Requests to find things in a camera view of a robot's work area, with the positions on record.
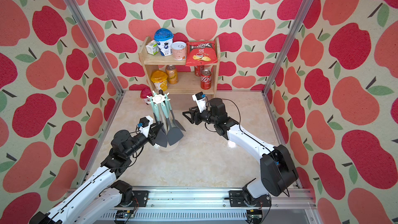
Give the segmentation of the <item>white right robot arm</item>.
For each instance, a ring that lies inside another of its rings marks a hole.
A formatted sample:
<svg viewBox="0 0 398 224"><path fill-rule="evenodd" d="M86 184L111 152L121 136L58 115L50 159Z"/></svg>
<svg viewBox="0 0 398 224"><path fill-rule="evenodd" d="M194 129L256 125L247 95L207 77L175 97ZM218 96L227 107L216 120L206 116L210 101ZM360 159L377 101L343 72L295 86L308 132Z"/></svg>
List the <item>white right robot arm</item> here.
<svg viewBox="0 0 398 224"><path fill-rule="evenodd" d="M288 188L299 179L299 174L288 149L271 145L245 130L239 121L228 116L223 99L207 100L202 92L192 98L197 105L182 113L191 124L212 124L219 136L240 146L258 161L260 176L242 188L245 204L256 206L263 202L263 197L277 197L283 192L290 196Z"/></svg>

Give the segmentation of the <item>grey slotted spatula green handle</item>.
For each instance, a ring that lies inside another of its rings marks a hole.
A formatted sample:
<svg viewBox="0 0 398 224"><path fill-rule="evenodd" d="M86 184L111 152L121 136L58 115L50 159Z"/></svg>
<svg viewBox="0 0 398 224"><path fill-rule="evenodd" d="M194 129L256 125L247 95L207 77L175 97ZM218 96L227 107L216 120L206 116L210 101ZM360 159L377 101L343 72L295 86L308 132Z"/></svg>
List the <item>grey slotted spatula green handle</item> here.
<svg viewBox="0 0 398 224"><path fill-rule="evenodd" d="M168 125L168 131L167 131L168 143L170 146L173 146L183 138L183 133L179 128L174 127L171 124L169 117L169 109L167 107L167 100L164 100L161 103L161 107Z"/></svg>

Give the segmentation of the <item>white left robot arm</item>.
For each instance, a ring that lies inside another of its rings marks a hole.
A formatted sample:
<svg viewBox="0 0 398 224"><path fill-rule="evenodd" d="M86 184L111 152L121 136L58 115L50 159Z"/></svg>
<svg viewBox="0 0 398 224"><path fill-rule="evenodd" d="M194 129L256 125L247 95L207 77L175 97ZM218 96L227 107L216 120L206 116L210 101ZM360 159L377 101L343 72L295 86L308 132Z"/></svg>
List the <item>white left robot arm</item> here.
<svg viewBox="0 0 398 224"><path fill-rule="evenodd" d="M120 179L132 166L132 158L137 158L144 146L155 144L162 123L153 123L150 117L142 118L140 132L132 136L128 130L118 131L111 142L109 155L94 174L69 197L47 213L38 212L31 224L93 224L114 207L132 207L128 217L132 217L142 201L143 194L135 194L133 187Z"/></svg>

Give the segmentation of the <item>grey turner green handle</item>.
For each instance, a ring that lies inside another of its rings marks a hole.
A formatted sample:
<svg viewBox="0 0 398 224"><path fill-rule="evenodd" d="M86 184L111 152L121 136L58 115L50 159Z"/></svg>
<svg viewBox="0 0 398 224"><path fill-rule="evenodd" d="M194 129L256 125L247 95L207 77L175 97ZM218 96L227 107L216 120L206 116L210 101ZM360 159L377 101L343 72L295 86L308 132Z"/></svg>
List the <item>grey turner green handle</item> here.
<svg viewBox="0 0 398 224"><path fill-rule="evenodd" d="M175 118L175 115L174 115L174 112L173 112L173 110L172 110L172 106L171 106L171 103L170 103L170 99L169 98L166 98L166 105L167 105L167 107L169 108L169 111L170 111L170 113L172 114L172 122L173 122L173 124L176 126L176 127L178 127L181 131L186 131L185 130L185 128L181 125L181 123L178 121L178 120L176 120L176 118Z"/></svg>

